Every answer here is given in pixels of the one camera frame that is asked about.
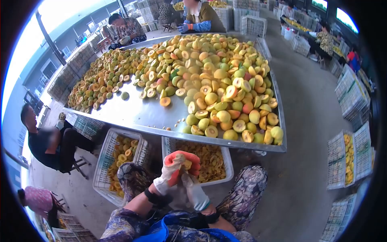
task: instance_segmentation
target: metal support pole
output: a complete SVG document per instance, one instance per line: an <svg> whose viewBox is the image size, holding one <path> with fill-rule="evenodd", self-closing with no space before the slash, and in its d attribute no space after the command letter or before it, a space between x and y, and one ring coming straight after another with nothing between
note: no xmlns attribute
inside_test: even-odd
<svg viewBox="0 0 387 242"><path fill-rule="evenodd" d="M73 27L73 30L74 30L74 32L75 32L75 35L76 35L77 38L78 38L79 35L78 35L77 32L75 31L74 27Z"/></svg>
<svg viewBox="0 0 387 242"><path fill-rule="evenodd" d="M24 163L22 160L18 159L16 156L12 155L11 153L9 153L8 150L6 150L4 147L3 147L3 151L4 153L9 156L9 158L11 158L12 160L14 160L16 163L18 163L19 165L21 165L22 167L24 167L25 169L28 170L28 164Z"/></svg>
<svg viewBox="0 0 387 242"><path fill-rule="evenodd" d="M126 11L126 8L124 7L122 0L116 0L118 3L118 6L121 9L122 17L127 18L129 17L128 12Z"/></svg>
<svg viewBox="0 0 387 242"><path fill-rule="evenodd" d="M42 23L42 15L40 15L39 11L37 10L36 13L36 19L38 21L38 24L39 24L39 27L40 27L40 30L42 31L43 33L43 36L45 37L48 45L51 47L51 49L54 51L54 54L55 56L58 58L58 60L60 61L60 63L65 66L66 65L66 61L65 59L62 57L61 53L59 52L58 50L58 47L54 44L54 42L51 40L50 36L48 35L43 23Z"/></svg>

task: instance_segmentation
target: red shirt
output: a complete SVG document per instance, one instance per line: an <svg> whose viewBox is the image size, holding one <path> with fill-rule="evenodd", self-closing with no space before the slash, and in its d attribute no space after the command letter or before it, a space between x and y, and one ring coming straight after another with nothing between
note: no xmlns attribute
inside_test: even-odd
<svg viewBox="0 0 387 242"><path fill-rule="evenodd" d="M27 206L37 214L47 219L46 212L52 209L52 195L47 189L27 186L24 189Z"/></svg>

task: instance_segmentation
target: floral pants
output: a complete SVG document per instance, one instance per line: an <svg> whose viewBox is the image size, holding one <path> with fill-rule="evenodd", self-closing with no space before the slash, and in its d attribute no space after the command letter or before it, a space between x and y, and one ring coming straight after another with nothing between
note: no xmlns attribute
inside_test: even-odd
<svg viewBox="0 0 387 242"><path fill-rule="evenodd" d="M156 175L141 166L124 163L117 172L125 199L131 201L148 188ZM235 178L235 185L218 205L221 216L241 231L247 228L267 184L267 173L259 165L244 167Z"/></svg>

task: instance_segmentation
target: hand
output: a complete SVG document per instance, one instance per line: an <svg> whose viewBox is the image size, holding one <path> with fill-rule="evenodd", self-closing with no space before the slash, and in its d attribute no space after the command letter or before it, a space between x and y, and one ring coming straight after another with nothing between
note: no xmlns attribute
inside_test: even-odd
<svg viewBox="0 0 387 242"><path fill-rule="evenodd" d="M192 26L192 24L183 24L181 26L178 26L177 29L180 33L185 33L187 32L188 30L192 29L192 27L190 28L190 26Z"/></svg>
<svg viewBox="0 0 387 242"><path fill-rule="evenodd" d="M176 185L179 180L179 170L185 160L192 162L189 173L199 175L200 159L192 153L185 151L175 151L164 158L161 176L154 179L153 183L161 195L165 195L167 190Z"/></svg>
<svg viewBox="0 0 387 242"><path fill-rule="evenodd" d="M210 198L204 193L198 180L187 173L182 174L183 186L187 189L187 196L196 211L202 211L210 205Z"/></svg>

